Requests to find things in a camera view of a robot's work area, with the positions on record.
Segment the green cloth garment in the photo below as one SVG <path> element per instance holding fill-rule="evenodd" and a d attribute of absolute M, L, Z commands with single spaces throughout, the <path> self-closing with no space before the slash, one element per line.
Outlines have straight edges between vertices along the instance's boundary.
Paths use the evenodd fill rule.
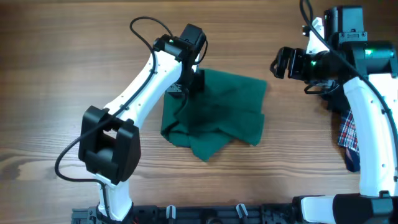
<path fill-rule="evenodd" d="M 204 69 L 204 89 L 187 100 L 164 95 L 161 135 L 208 161 L 234 139 L 256 146 L 262 138 L 267 82 Z"/>

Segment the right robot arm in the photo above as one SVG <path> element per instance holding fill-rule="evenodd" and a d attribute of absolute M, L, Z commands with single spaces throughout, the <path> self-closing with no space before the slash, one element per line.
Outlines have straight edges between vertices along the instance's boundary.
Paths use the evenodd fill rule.
<path fill-rule="evenodd" d="M 356 194 L 295 197 L 297 223 L 397 222 L 397 51 L 385 40 L 368 40 L 361 6 L 336 6 L 323 17 L 299 2 L 306 49 L 282 47 L 271 63 L 277 78 L 306 83 L 309 95 L 341 88 L 352 112 L 359 146 Z"/>

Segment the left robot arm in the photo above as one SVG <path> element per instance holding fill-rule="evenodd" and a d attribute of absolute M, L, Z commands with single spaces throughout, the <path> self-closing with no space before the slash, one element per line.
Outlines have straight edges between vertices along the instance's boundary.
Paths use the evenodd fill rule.
<path fill-rule="evenodd" d="M 184 103 L 203 91 L 204 73 L 197 71 L 203 30 L 187 24 L 181 36 L 163 35 L 154 54 L 133 82 L 104 108 L 89 107 L 82 120 L 78 158 L 99 185 L 94 207 L 74 209 L 73 223 L 132 223 L 134 204 L 129 178 L 141 157 L 139 130 L 151 109 L 167 93 Z"/>

